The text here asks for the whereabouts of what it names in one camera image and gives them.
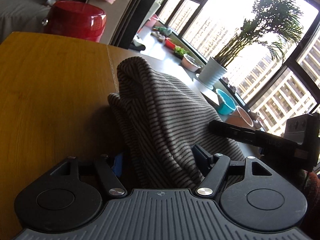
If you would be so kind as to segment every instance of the window frame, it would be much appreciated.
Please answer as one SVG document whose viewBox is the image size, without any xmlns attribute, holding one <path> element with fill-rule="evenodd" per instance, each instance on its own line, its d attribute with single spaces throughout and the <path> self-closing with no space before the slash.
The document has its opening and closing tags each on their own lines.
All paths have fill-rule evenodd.
<svg viewBox="0 0 320 240">
<path fill-rule="evenodd" d="M 161 12 L 161 10 L 164 8 L 165 4 L 168 0 L 164 0 L 164 2 L 161 4 L 160 8 L 157 10 L 157 14 Z M 169 18 L 166 22 L 163 22 L 160 19 L 160 22 L 166 26 L 169 27 L 169 23 L 173 19 L 174 15 L 179 10 L 180 6 L 183 4 L 185 0 L 180 0 L 177 4 L 177 6 L 174 8 L 172 13 L 170 14 Z M 195 10 L 195 12 L 192 14 L 190 19 L 186 22 L 180 33 L 177 33 L 176 31 L 172 30 L 172 33 L 177 36 L 193 53 L 195 53 L 198 58 L 203 62 L 207 63 L 206 58 L 204 58 L 190 43 L 188 43 L 184 38 L 183 35 L 187 31 L 187 29 L 190 27 L 194 19 L 198 16 L 198 14 L 201 12 L 204 5 L 207 3 L 208 0 L 192 0 L 196 3 L 199 3 L 198 8 Z M 315 84 L 315 82 L 312 80 L 312 78 L 307 74 L 307 72 L 297 63 L 297 59 L 299 55 L 303 52 L 303 50 L 308 46 L 311 39 L 314 37 L 316 32 L 320 28 L 320 4 L 315 2 L 314 0 L 305 0 L 310 5 L 315 7 L 318 10 L 318 14 L 311 24 L 310 28 L 304 35 L 304 37 L 301 39 L 295 50 L 290 54 L 290 56 L 286 59 L 286 61 L 281 65 L 281 67 L 276 71 L 276 73 L 266 82 L 266 84 L 247 102 L 245 103 L 239 94 L 234 93 L 228 85 L 220 79 L 220 82 L 222 85 L 228 90 L 229 93 L 231 93 L 234 96 L 234 99 L 236 102 L 242 106 L 246 111 L 248 111 L 262 96 L 265 94 L 271 86 L 276 82 L 276 80 L 284 73 L 284 71 L 289 68 L 294 75 L 297 76 L 297 78 L 301 81 L 301 83 L 306 87 L 307 90 L 311 93 L 313 98 L 316 101 L 316 104 L 312 107 L 312 109 L 309 110 L 309 113 L 314 112 L 314 110 L 317 108 L 317 106 L 320 104 L 320 89 Z"/>
</svg>

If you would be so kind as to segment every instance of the palm plant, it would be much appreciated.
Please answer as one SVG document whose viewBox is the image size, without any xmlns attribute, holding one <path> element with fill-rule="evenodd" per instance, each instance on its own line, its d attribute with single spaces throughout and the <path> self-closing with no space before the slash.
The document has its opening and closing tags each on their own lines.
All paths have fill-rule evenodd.
<svg viewBox="0 0 320 240">
<path fill-rule="evenodd" d="M 223 67 L 227 67 L 246 46 L 253 43 L 267 47 L 271 59 L 279 62 L 289 44 L 298 44 L 302 36 L 302 25 L 299 17 L 300 8 L 294 0 L 255 0 L 252 12 L 255 17 L 245 19 L 239 32 L 221 49 L 214 59 Z M 267 33 L 277 35 L 274 42 L 264 41 Z"/>
</svg>

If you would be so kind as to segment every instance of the white plant pot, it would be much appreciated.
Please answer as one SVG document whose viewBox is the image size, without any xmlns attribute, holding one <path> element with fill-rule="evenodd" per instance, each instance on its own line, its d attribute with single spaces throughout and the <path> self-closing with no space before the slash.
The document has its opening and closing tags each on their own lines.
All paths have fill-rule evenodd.
<svg viewBox="0 0 320 240">
<path fill-rule="evenodd" d="M 213 57 L 210 57 L 198 79 L 206 87 L 212 87 L 225 73 L 227 73 L 227 70 L 216 62 Z"/>
</svg>

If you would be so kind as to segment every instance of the gray striped blanket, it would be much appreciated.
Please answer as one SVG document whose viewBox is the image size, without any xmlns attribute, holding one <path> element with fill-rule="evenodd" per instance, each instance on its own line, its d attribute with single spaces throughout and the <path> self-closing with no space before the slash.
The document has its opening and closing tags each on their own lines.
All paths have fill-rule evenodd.
<svg viewBox="0 0 320 240">
<path fill-rule="evenodd" d="M 195 143 L 244 160 L 234 140 L 209 132 L 208 122 L 221 120 L 216 110 L 177 78 L 154 71 L 141 57 L 122 61 L 117 76 L 119 93 L 108 102 L 142 187 L 197 187 L 203 176 L 191 151 Z"/>
</svg>

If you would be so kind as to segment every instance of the red plastic stool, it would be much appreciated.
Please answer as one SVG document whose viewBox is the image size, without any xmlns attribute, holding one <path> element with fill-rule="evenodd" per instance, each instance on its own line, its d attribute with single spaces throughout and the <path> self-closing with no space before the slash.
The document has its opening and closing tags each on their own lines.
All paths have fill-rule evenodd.
<svg viewBox="0 0 320 240">
<path fill-rule="evenodd" d="M 99 42 L 106 25 L 105 12 L 93 5 L 59 1 L 43 19 L 44 33 Z"/>
</svg>

